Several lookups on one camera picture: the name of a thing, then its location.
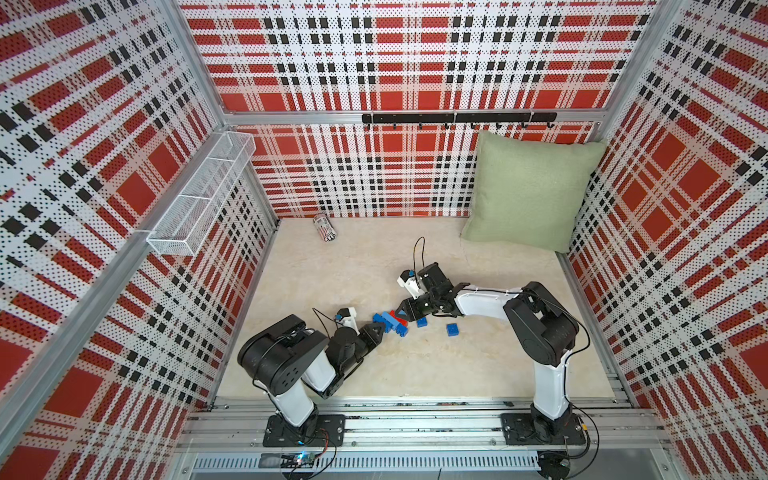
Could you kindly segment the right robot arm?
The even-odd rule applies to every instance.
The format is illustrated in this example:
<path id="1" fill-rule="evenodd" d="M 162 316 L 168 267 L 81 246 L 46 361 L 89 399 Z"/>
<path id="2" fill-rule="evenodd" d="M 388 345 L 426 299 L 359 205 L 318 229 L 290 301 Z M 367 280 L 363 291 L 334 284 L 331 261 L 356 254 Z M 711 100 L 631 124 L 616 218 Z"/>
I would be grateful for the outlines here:
<path id="1" fill-rule="evenodd" d="M 532 414 L 550 422 L 571 413 L 566 364 L 580 325 L 540 282 L 521 288 L 453 284 L 434 262 L 422 270 L 404 270 L 397 278 L 409 297 L 400 304 L 410 322 L 427 316 L 482 316 L 506 320 L 534 365 Z"/>

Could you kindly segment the light blue long lego brick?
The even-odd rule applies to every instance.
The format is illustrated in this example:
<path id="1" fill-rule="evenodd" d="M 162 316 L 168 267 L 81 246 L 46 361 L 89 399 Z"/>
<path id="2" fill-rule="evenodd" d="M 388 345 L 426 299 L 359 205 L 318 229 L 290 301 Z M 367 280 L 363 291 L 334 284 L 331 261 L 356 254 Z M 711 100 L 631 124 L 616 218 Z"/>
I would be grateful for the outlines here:
<path id="1" fill-rule="evenodd" d="M 386 322 L 395 330 L 402 329 L 403 326 L 400 324 L 398 320 L 396 320 L 390 313 L 383 312 L 382 317 L 386 320 Z"/>

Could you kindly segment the red lego brick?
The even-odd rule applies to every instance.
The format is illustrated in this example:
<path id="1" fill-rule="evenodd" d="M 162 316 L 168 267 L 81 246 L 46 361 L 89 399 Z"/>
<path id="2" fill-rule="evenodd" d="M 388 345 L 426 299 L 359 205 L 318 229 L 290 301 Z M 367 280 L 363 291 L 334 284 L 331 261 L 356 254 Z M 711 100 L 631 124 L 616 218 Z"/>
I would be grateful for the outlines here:
<path id="1" fill-rule="evenodd" d="M 390 311 L 389 313 L 399 324 L 403 325 L 404 327 L 408 327 L 409 322 L 405 318 L 402 318 L 394 310 Z"/>

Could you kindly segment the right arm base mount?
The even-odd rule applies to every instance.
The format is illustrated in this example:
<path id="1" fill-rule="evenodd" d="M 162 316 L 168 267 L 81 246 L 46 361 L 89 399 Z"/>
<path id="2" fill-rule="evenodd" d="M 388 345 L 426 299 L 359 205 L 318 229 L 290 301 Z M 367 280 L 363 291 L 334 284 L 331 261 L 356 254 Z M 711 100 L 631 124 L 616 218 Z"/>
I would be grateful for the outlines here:
<path id="1" fill-rule="evenodd" d="M 556 421 L 531 413 L 502 414 L 500 420 L 505 443 L 509 446 L 581 447 L 587 444 L 581 418 L 572 413 L 566 413 Z"/>

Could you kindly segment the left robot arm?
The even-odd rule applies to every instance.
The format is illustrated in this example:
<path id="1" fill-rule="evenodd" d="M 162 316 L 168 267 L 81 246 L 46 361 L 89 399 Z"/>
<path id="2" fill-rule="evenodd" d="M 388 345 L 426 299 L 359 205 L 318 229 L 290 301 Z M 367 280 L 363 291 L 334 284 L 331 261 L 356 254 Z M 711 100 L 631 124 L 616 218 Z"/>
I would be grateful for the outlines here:
<path id="1" fill-rule="evenodd" d="M 332 336 L 289 315 L 249 338 L 237 355 L 252 383 L 265 391 L 278 418 L 301 436 L 310 436 L 319 421 L 307 394 L 333 396 L 383 341 L 386 327 L 369 323 L 342 326 Z"/>

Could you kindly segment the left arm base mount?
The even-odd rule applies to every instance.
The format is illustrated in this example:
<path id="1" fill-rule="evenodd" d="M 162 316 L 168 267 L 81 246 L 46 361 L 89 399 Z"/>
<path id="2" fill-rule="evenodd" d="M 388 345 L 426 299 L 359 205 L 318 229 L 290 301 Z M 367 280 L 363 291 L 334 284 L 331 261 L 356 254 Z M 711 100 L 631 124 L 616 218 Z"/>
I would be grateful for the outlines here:
<path id="1" fill-rule="evenodd" d="M 345 424 L 346 417 L 340 414 L 311 415 L 300 427 L 291 425 L 280 415 L 272 415 L 267 422 L 262 446 L 267 448 L 342 446 Z"/>

